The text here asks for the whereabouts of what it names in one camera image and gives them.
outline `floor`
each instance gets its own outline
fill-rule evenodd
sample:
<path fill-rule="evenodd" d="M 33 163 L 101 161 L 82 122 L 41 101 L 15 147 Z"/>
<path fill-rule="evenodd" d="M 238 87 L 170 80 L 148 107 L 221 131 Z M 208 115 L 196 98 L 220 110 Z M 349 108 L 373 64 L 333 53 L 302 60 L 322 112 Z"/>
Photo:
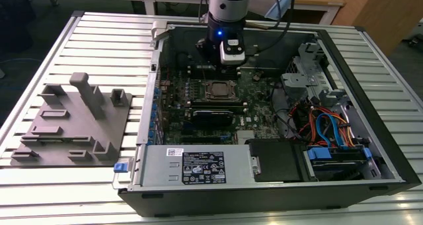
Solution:
<path fill-rule="evenodd" d="M 37 16 L 26 26 L 33 46 L 18 54 L 0 52 L 0 69 L 5 73 L 3 78 L 0 79 L 0 126 L 39 65 L 34 60 L 43 59 L 72 12 L 74 10 L 129 14 L 144 12 L 141 3 L 125 0 L 58 0 L 58 3 L 58 6 L 51 7 L 49 0 L 30 1 Z M 160 15 L 196 17 L 198 5 L 181 3 L 165 6 L 164 3 L 158 3 L 157 8 Z M 254 14 L 248 14 L 246 18 L 262 20 Z M 34 60 L 18 60 L 2 63 L 3 60 L 14 58 Z M 406 43 L 401 43 L 392 53 L 389 60 L 417 95 L 423 98 L 423 67 L 420 67 L 423 65 L 423 50 L 409 48 Z"/>

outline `black plastic cover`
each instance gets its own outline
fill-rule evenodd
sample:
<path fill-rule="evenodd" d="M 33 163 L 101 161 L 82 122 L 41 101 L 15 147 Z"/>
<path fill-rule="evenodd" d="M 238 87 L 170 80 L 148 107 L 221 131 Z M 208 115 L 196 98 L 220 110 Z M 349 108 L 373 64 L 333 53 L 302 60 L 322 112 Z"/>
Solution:
<path fill-rule="evenodd" d="M 258 158 L 260 174 L 256 182 L 305 182 L 310 181 L 302 154 L 302 145 L 284 139 L 253 139 L 249 153 Z"/>

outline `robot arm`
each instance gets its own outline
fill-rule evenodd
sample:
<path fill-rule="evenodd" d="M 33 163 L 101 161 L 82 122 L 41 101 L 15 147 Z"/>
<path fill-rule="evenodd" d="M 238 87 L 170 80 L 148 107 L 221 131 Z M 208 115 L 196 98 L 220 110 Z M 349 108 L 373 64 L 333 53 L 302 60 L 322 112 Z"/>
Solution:
<path fill-rule="evenodd" d="M 220 52 L 222 65 L 240 64 L 245 59 L 242 28 L 248 0 L 209 0 L 208 40 Z"/>
<path fill-rule="evenodd" d="M 206 38 L 197 42 L 197 49 L 217 68 L 240 65 L 245 60 L 242 29 L 248 9 L 269 17 L 270 10 L 276 7 L 274 0 L 252 0 L 260 8 L 254 6 L 248 8 L 248 3 L 249 0 L 209 0 Z M 281 0 L 282 12 L 288 5 L 289 1 Z"/>

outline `wire bundle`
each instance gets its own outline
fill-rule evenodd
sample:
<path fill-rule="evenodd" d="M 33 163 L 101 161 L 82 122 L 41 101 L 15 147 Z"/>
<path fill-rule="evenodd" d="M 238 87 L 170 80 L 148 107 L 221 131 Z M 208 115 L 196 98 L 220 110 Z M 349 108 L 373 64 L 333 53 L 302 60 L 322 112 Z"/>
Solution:
<path fill-rule="evenodd" d="M 313 111 L 320 111 L 321 114 L 318 114 L 317 118 L 312 114 Z M 346 146 L 346 147 L 353 147 L 353 142 L 352 142 L 352 136 L 350 136 L 350 127 L 348 126 L 346 121 L 340 117 L 340 115 L 332 111 L 329 111 L 324 107 L 312 107 L 309 114 L 308 114 L 308 125 L 310 126 L 310 143 L 309 145 L 313 145 L 312 142 L 316 140 L 316 134 L 321 137 L 324 141 L 317 141 L 314 145 L 330 145 L 329 140 L 326 137 L 322 135 L 320 131 L 320 120 L 322 117 L 328 117 L 330 119 L 332 127 L 333 127 L 333 135 L 334 135 L 334 140 L 337 146 Z M 338 128 L 338 124 L 345 124 L 348 129 Z"/>

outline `yellow wire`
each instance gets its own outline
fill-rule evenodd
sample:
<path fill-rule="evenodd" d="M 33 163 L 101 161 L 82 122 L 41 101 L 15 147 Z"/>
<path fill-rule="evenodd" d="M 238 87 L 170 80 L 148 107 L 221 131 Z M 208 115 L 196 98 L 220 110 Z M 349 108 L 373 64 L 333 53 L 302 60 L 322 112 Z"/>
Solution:
<path fill-rule="evenodd" d="M 346 121 L 341 117 L 338 117 L 336 114 L 332 114 L 332 116 L 334 118 L 337 118 L 342 123 L 346 123 Z M 353 146 L 352 139 L 350 139 L 350 127 L 349 126 L 346 129 L 346 132 L 348 132 L 348 141 L 349 141 L 350 145 Z"/>

